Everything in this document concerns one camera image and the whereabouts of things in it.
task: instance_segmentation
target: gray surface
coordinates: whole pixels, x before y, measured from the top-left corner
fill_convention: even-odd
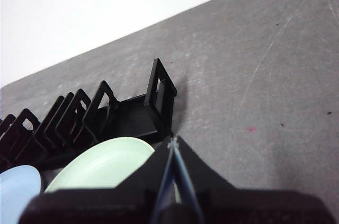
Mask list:
[[[238,187],[317,194],[338,219],[339,0],[212,0],[5,86],[2,118],[42,119],[103,79],[119,100],[145,93],[156,57],[174,132],[204,161]]]

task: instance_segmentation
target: black object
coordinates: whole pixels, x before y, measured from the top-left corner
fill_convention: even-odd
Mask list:
[[[101,107],[106,94],[109,103]],[[67,165],[89,147],[115,137],[138,137],[148,143],[172,136],[176,88],[161,61],[154,60],[147,93],[119,102],[105,81],[92,101],[79,89],[59,96],[44,120],[24,109],[0,124],[0,172],[28,164],[43,171]],[[27,129],[28,120],[32,128]]]
[[[169,177],[179,188],[181,202],[176,199],[166,205],[162,199]],[[164,140],[143,166],[114,189],[59,190],[34,198],[21,216],[20,224],[27,223],[335,221],[321,200],[311,195],[235,188],[178,137]]]

